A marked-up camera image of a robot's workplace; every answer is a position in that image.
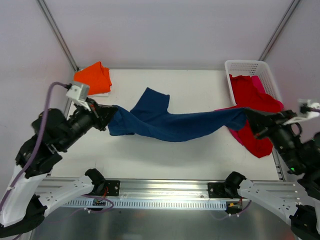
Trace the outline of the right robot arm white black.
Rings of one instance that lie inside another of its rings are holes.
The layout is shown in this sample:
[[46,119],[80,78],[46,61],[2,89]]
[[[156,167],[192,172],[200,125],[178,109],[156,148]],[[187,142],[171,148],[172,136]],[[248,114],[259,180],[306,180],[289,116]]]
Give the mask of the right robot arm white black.
[[244,175],[233,171],[224,181],[224,193],[230,197],[243,197],[284,222],[301,240],[320,238],[320,134],[302,142],[301,123],[319,117],[320,109],[303,104],[299,113],[285,110],[269,113],[246,108],[244,113],[256,139],[269,139],[282,161],[281,174],[285,180],[295,180],[305,191],[312,205],[300,200],[289,202],[258,186]]

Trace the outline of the navy blue printed t-shirt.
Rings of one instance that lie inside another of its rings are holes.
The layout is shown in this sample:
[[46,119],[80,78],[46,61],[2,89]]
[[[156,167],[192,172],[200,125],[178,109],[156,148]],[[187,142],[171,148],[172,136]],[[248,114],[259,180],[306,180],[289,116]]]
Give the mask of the navy blue printed t-shirt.
[[111,136],[140,135],[165,142],[186,142],[212,134],[223,126],[241,130],[247,121],[242,108],[173,114],[170,96],[146,88],[131,111],[117,108],[108,124]]

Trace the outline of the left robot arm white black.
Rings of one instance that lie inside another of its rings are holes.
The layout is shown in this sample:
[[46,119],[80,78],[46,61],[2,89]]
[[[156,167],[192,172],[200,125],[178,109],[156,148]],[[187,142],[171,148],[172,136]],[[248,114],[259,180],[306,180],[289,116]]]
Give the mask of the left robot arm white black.
[[66,118],[57,108],[48,108],[32,124],[34,136],[15,158],[13,179],[0,202],[0,236],[15,237],[38,227],[53,211],[84,195],[101,196],[108,186],[95,168],[56,191],[36,194],[40,183],[65,153],[90,129],[105,131],[117,112],[116,106],[100,105],[86,99],[88,108],[77,106]]

